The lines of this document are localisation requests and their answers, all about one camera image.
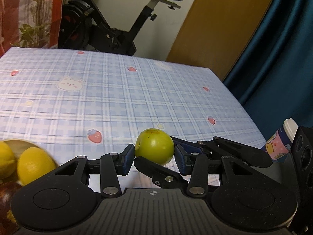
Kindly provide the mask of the small green fruit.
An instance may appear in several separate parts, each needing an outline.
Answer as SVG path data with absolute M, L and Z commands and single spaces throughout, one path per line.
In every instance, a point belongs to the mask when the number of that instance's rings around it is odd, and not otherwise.
M 159 165 L 169 163 L 174 155 L 174 142 L 163 130 L 149 128 L 141 132 L 135 144 L 135 156 Z

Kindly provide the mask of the yellow lemon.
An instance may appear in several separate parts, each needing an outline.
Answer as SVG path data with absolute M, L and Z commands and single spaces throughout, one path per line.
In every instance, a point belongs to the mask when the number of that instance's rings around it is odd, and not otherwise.
M 0 145 L 0 179 L 3 180 L 13 174 L 16 170 L 16 159 L 9 145 L 1 141 Z
M 38 147 L 29 147 L 17 162 L 17 176 L 22 185 L 27 185 L 56 169 L 56 163 L 46 151 Z

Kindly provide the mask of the purple mangosteen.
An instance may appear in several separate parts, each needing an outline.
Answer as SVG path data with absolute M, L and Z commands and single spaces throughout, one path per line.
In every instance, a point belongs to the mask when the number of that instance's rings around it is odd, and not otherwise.
M 13 234 L 18 225 L 11 211 L 11 199 L 22 188 L 13 181 L 1 183 L 1 234 Z

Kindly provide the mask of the small printed bottle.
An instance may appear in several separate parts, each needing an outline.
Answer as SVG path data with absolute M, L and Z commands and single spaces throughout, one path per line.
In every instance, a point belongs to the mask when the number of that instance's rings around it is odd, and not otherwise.
M 267 140 L 261 150 L 266 152 L 273 162 L 284 162 L 290 152 L 294 137 L 298 129 L 293 118 L 286 119 L 283 125 Z

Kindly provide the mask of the blue curtain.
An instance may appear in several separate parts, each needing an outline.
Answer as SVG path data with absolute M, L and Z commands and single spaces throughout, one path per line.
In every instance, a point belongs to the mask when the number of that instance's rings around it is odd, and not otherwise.
M 288 118 L 312 126 L 312 0 L 272 0 L 224 80 L 265 138 Z

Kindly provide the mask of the beige ceramic plate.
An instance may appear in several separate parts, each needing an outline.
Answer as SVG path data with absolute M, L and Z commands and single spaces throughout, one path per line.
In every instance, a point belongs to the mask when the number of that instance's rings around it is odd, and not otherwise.
M 44 149 L 22 139 L 1 141 L 1 183 L 13 181 L 22 186 L 58 167 Z

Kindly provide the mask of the wooden door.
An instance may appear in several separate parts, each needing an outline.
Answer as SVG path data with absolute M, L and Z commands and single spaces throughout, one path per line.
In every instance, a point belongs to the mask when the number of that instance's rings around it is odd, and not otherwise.
M 207 67 L 223 80 L 272 0 L 194 0 L 167 61 Z

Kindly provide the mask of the black exercise bike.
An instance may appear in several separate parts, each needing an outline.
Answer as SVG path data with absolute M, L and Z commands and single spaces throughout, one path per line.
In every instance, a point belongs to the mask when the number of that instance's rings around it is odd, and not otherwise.
M 154 10 L 164 4 L 180 9 L 183 0 L 149 0 L 137 9 L 135 0 L 68 0 L 62 7 L 58 48 L 133 56 L 135 38 Z

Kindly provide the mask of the pink printed wall tapestry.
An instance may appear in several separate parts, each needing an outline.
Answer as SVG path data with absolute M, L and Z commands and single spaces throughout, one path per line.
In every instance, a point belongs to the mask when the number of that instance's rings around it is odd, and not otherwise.
M 1 55 L 11 47 L 55 48 L 63 0 L 1 0 Z

